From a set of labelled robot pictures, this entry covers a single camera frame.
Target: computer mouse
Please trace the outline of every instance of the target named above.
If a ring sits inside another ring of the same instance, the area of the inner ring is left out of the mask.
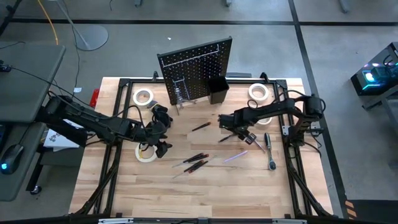
[[[0,159],[0,171],[3,174],[13,174],[19,167],[24,147],[20,144],[15,144],[4,151]]]

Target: orange cable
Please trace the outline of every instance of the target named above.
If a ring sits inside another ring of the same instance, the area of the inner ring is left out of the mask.
[[[49,15],[47,14],[44,6],[40,2],[40,0],[37,0],[37,2],[39,3],[40,7],[42,8],[42,10],[43,10],[45,16],[47,17],[47,19],[49,20],[49,23],[50,23],[51,28],[52,28],[52,32],[54,33],[54,36],[55,36],[55,43],[58,45],[58,37],[57,37],[57,32],[55,31],[54,25],[52,24],[51,19],[50,19]]]

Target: wrench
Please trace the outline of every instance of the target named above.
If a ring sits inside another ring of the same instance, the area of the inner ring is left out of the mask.
[[[267,151],[268,151],[268,168],[270,170],[276,170],[276,163],[274,162],[273,158],[272,158],[272,154],[271,154],[271,139],[269,137],[268,133],[264,134],[264,140],[266,142],[266,146],[267,146]]]

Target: purple object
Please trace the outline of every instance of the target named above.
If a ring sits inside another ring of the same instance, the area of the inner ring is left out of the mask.
[[[226,159],[226,160],[224,160],[224,162],[223,163],[226,163],[226,162],[229,162],[229,161],[231,161],[231,160],[233,160],[233,159],[236,159],[236,158],[238,158],[239,156],[243,156],[243,155],[245,155],[246,153],[248,153],[248,151],[246,150],[246,151],[244,151],[244,152],[241,152],[241,153],[239,153],[238,155],[236,155],[236,156],[233,156],[233,157],[230,157],[229,159]]]

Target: black cup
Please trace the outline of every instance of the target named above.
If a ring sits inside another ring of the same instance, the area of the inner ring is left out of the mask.
[[[210,90],[210,96],[208,96],[210,104],[224,102],[226,92],[229,90],[225,77],[211,78],[207,81],[207,86]]]

